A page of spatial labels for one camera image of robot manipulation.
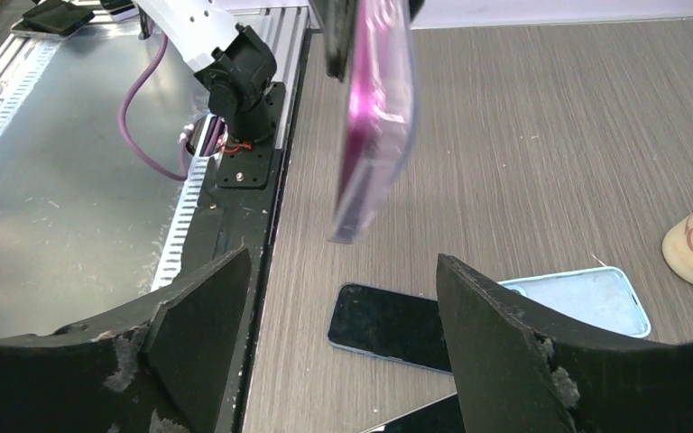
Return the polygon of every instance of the purple cable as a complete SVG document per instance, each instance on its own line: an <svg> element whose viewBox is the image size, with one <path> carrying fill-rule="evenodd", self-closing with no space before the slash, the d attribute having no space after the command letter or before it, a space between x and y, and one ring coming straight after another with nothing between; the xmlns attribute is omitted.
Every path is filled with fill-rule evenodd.
<svg viewBox="0 0 693 433"><path fill-rule="evenodd" d="M121 103L121 107L118 110L118 129L121 131L121 135L124 137L124 140L126 141L126 144L128 144L129 149L131 149L132 152L134 152L134 154L138 156L139 159L142 160L145 164L149 165L150 167L152 167L160 174L166 176L169 179L184 181L187 179L188 173L187 158L185 157L185 147L187 144L187 140L180 140L180 173L174 173L173 171L169 171L168 169L163 168L161 164L159 164L153 158L150 158L147 155L147 153L140 149L139 146L134 142L134 138L132 138L131 134L129 133L129 129L126 126L126 113L129 110L129 106L131 105L132 100L134 100L134 96L136 96L136 93L139 91L140 88L142 88L142 85L150 78L153 72L155 72L155 70L158 68L158 65L161 64L163 56L166 55L166 49L168 48L169 37L166 36L166 34L164 33L163 39L161 41L161 48L158 49L158 53L155 54L155 58L152 59L150 66L148 66L147 69L144 70L142 75L134 82L129 91L126 93L124 102Z"/></svg>
<svg viewBox="0 0 693 433"><path fill-rule="evenodd" d="M211 130L211 136L208 138L208 143L203 148L203 156L211 156L214 154L214 149L217 148L217 141L219 140L219 133L222 130L222 119L217 117L217 122L214 124L214 128Z"/></svg>

